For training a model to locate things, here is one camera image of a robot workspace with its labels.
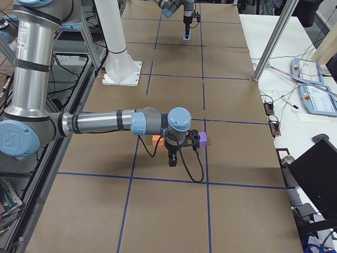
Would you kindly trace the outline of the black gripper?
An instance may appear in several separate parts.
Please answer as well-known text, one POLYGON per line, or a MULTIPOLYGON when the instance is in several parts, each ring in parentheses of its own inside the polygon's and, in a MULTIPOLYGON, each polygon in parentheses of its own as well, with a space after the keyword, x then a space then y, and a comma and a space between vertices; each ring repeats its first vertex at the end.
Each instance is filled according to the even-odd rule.
POLYGON ((180 152, 181 149, 178 145, 171 145, 169 143, 166 143, 165 147, 168 150, 169 167, 175 167, 177 164, 177 154, 180 152))
POLYGON ((183 13, 183 22, 185 24, 185 31, 187 33, 190 32, 190 24, 192 23, 192 16, 193 16, 193 10, 190 9, 190 10, 187 10, 187 9, 184 9, 184 13, 183 13))

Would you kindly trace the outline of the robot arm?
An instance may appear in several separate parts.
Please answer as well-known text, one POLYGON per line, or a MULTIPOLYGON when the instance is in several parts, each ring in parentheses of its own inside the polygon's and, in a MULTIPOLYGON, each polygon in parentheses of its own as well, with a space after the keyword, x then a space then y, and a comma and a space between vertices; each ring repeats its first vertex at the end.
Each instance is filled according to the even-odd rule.
POLYGON ((46 97, 54 34, 62 27, 82 27, 80 1, 14 1, 18 17, 12 102, 1 121, 1 151, 25 157, 54 140, 73 134, 130 131, 160 135, 174 167, 187 146, 191 114, 182 107, 168 113, 156 109, 117 110, 105 113, 49 113, 46 97))
POLYGON ((154 1, 158 7, 162 10, 162 13, 166 18, 171 18, 173 14, 183 6, 183 23, 185 24, 185 32, 183 40, 190 40, 191 32, 190 25, 193 22, 193 19, 196 18, 197 21, 200 21, 200 14, 195 11, 195 1, 191 0, 159 0, 154 1))

